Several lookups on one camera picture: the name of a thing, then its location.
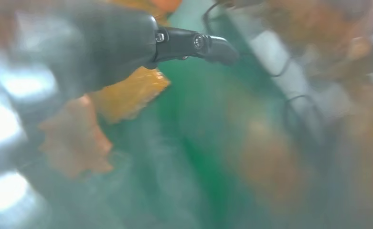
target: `metal screw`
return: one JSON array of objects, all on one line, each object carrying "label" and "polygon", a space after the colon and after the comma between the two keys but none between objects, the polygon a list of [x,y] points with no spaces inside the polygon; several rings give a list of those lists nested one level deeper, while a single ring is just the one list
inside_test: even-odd
[{"label": "metal screw", "polygon": [[203,37],[201,35],[195,36],[194,44],[195,48],[201,49],[203,47]]},{"label": "metal screw", "polygon": [[163,42],[165,40],[165,36],[163,33],[157,33],[155,34],[155,41],[156,42]]}]

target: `wire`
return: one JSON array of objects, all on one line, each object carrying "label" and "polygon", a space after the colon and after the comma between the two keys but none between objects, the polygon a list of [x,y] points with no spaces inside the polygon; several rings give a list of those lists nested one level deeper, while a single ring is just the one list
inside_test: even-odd
[{"label": "wire", "polygon": [[209,14],[210,12],[215,8],[217,7],[218,5],[220,5],[221,3],[220,2],[216,2],[215,4],[213,4],[209,9],[206,10],[206,12],[203,14],[202,16],[202,21],[203,21],[203,25],[205,27],[205,29],[207,30],[207,32],[209,34],[214,34],[213,32],[213,29],[212,27],[210,26],[210,21],[209,21]]},{"label": "wire", "polygon": [[[212,29],[212,27],[210,26],[210,12],[217,6],[219,5],[223,5],[223,4],[227,4],[229,3],[229,1],[226,1],[226,2],[216,2],[215,4],[213,4],[210,8],[207,9],[207,11],[203,14],[202,16],[202,21],[203,21],[203,25],[206,29],[206,31],[209,33],[209,34],[212,34],[214,35],[214,31]],[[240,55],[249,55],[249,56],[253,56],[252,53],[250,52],[240,52]],[[280,71],[280,73],[278,74],[271,74],[271,77],[280,77],[282,76],[283,74],[285,74],[285,72],[288,70],[290,64],[292,63],[293,61],[293,58],[290,57],[284,64],[282,70]],[[292,110],[294,113],[296,113],[294,107],[291,105],[291,103],[293,101],[295,101],[296,99],[299,99],[299,98],[305,98],[308,102],[310,102],[311,104],[313,104],[312,108],[313,108],[313,111],[314,113],[316,114],[316,116],[318,117],[318,119],[320,119],[320,121],[322,122],[322,124],[324,125],[325,122],[324,122],[324,118],[323,118],[323,114],[321,112],[321,110],[317,107],[316,105],[316,102],[308,95],[299,95],[299,96],[296,96],[296,97],[293,97],[293,98],[290,98],[290,99],[287,99],[283,105],[283,111],[282,111],[282,118],[283,118],[283,123],[284,123],[284,126],[286,128],[286,130],[288,132],[290,132],[291,134],[294,133],[293,129],[291,128],[291,125],[289,125],[289,120],[288,120],[288,111],[289,110]],[[307,133],[310,133],[310,129],[307,127],[307,124],[305,123],[305,121],[302,119],[302,117],[300,117],[297,113],[296,115],[298,116],[299,120],[300,120],[300,129],[305,129],[305,131]],[[326,139],[327,137],[327,131],[326,130],[323,130],[323,137],[324,139]]]}]

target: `orange cloth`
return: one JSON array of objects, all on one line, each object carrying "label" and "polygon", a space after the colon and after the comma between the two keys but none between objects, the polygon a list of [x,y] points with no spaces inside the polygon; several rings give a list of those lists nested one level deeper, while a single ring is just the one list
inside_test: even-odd
[{"label": "orange cloth", "polygon": [[[166,12],[147,0],[115,2],[147,10],[161,24],[167,23]],[[52,167],[69,178],[86,170],[110,171],[107,156],[112,144],[97,123],[95,107],[107,121],[117,123],[134,116],[168,85],[169,81],[158,70],[142,67],[122,82],[69,101],[58,114],[40,124],[46,134],[40,150]]]},{"label": "orange cloth", "polygon": [[112,144],[100,129],[88,96],[69,101],[56,115],[41,123],[45,142],[40,146],[51,167],[69,178],[84,170],[108,172]]},{"label": "orange cloth", "polygon": [[[149,0],[111,0],[148,11],[160,24],[168,24],[166,12],[155,7]],[[97,111],[110,123],[131,118],[141,108],[162,92],[170,82],[158,71],[137,69],[130,77],[115,85],[90,93]]]},{"label": "orange cloth", "polygon": [[182,0],[151,0],[158,8],[166,12],[174,12]]}]

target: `green surface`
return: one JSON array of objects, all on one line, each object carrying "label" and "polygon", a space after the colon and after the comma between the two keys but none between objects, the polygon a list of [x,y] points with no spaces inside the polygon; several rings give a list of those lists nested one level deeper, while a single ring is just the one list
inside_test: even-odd
[{"label": "green surface", "polygon": [[[184,0],[171,24],[204,31],[209,0]],[[248,48],[225,16],[212,25]],[[189,58],[161,64],[171,86],[135,120],[101,125],[114,143],[115,170],[63,179],[45,163],[23,169],[53,209],[54,229],[271,228],[266,208],[232,173],[246,127],[258,114],[278,126],[281,93],[251,55],[232,67]]]},{"label": "green surface", "polygon": [[[210,5],[184,1],[171,25],[203,32],[201,16]],[[248,51],[225,16],[213,18],[212,26],[241,52]],[[117,151],[129,153],[137,164],[136,179],[150,211],[171,228],[269,227],[266,210],[228,169],[227,157],[256,113],[265,109],[277,125],[280,92],[246,54],[232,67],[189,58],[159,68],[171,86],[136,120],[108,128]],[[230,122],[231,109],[238,113],[237,122]],[[157,173],[161,167],[164,172]]]}]

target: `blurry object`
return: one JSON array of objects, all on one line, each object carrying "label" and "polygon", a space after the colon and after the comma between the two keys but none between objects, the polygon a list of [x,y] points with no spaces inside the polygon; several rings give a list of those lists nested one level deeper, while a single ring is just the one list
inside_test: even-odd
[{"label": "blurry object", "polygon": [[236,7],[246,7],[264,3],[266,0],[232,0]]},{"label": "blurry object", "polygon": [[128,7],[145,10],[150,13],[159,24],[168,25],[167,11],[151,3],[151,0],[108,0],[109,2],[119,3]]},{"label": "blurry object", "polygon": [[45,229],[46,201],[16,171],[0,173],[0,229]]},{"label": "blurry object", "polygon": [[351,40],[347,58],[350,61],[360,60],[371,53],[372,43],[366,37],[357,37]]},{"label": "blurry object", "polygon": [[110,123],[134,115],[159,95],[170,82],[158,71],[137,69],[125,81],[90,93],[97,110]]},{"label": "blurry object", "polygon": [[69,178],[82,172],[108,172],[107,156],[112,144],[97,121],[88,96],[69,101],[55,116],[40,124],[46,134],[40,147],[52,167]]},{"label": "blurry object", "polygon": [[355,179],[364,204],[373,210],[373,85],[364,85],[359,90],[358,109],[349,117],[349,131],[359,149]]},{"label": "blurry object", "polygon": [[151,0],[151,2],[166,12],[175,12],[182,0]]},{"label": "blurry object", "polygon": [[304,195],[303,170],[287,140],[260,120],[250,123],[240,158],[242,176],[276,211],[293,210]]}]

